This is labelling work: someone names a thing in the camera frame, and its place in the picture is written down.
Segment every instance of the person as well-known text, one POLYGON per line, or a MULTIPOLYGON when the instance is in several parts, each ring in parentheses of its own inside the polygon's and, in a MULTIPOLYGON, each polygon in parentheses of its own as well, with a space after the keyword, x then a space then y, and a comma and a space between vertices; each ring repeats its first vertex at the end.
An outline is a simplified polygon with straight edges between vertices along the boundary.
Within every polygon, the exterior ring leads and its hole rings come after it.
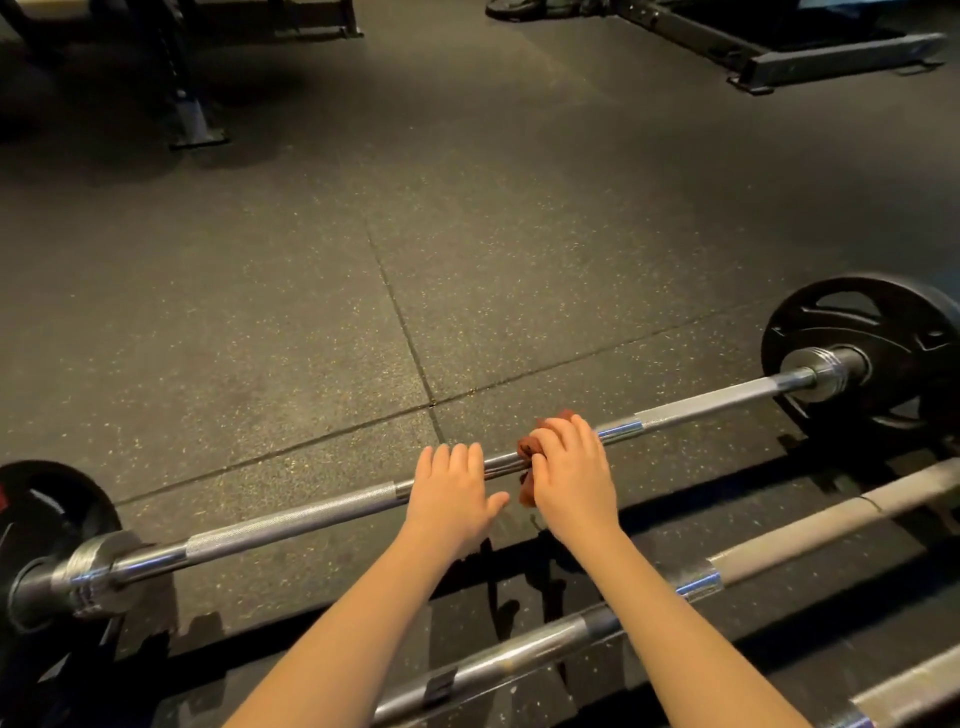
MULTIPOLYGON (((810 728, 640 554, 619 526, 603 445, 587 422, 533 431, 534 500, 620 619, 673 728, 810 728)), ((361 728, 417 611, 507 504, 486 495, 479 445, 420 454, 407 516, 383 555, 279 660, 226 728, 361 728)))

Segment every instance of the black weight plate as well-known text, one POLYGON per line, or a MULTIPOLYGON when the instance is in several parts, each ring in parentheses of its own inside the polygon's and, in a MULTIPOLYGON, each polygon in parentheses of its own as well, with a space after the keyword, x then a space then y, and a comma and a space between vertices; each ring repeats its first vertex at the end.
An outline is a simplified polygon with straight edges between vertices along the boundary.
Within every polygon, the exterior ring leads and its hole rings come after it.
POLYGON ((17 577, 31 564, 66 558, 83 541, 119 528, 107 495, 82 473, 38 460, 0 467, 0 722, 61 659, 95 649, 108 627, 108 621, 71 616, 32 628, 18 624, 9 609, 17 577))
POLYGON ((790 296, 763 334, 765 374, 795 349, 854 347, 867 378, 827 401, 780 405, 807 434, 887 438, 903 444, 954 434, 960 424, 960 306, 914 280, 867 273, 822 280, 790 296))

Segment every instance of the brown rag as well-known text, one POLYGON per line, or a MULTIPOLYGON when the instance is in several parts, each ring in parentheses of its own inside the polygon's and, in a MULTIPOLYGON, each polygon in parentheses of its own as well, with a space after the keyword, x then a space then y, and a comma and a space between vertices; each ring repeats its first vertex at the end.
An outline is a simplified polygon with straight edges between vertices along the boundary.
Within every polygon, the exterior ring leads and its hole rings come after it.
MULTIPOLYGON (((572 410, 564 409, 561 410, 557 417, 559 417, 561 420, 567 420, 569 422, 573 415, 574 413, 572 410)), ((546 420, 537 419, 537 427, 546 426, 546 420)), ((543 448, 540 446, 540 440, 531 435, 521 437, 516 442, 516 454, 518 454, 528 463, 533 459, 534 455, 543 455, 543 448)), ((537 502, 534 499, 534 476, 532 471, 527 471, 520 476, 519 500, 520 505, 525 505, 527 508, 534 508, 537 505, 537 502)))

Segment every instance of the barbell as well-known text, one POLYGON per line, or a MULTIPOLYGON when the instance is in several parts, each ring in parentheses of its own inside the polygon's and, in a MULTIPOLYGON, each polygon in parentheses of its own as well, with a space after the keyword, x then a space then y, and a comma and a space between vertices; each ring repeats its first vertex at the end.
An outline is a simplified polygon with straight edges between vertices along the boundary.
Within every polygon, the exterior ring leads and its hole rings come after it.
MULTIPOLYGON (((773 398, 816 437, 925 443, 958 431, 960 306, 915 281, 827 279, 788 297, 762 337, 764 376, 597 427, 605 445, 773 398)), ((515 451, 484 462, 487 479, 527 468, 515 451)), ((388 482, 172 544, 144 546, 112 504, 67 466, 0 468, 0 716, 64 656, 102 642, 143 582, 398 507, 413 479, 388 482)))

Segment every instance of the person's right hand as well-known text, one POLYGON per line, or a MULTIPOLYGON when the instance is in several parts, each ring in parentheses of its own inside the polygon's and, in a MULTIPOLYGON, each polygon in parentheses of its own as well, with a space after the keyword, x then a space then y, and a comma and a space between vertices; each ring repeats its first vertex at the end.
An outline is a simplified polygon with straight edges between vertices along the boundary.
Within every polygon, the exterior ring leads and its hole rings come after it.
POLYGON ((580 539, 619 529, 616 489, 603 444, 584 418, 544 424, 530 433, 545 453, 533 456, 534 501, 553 535, 572 551, 580 539))

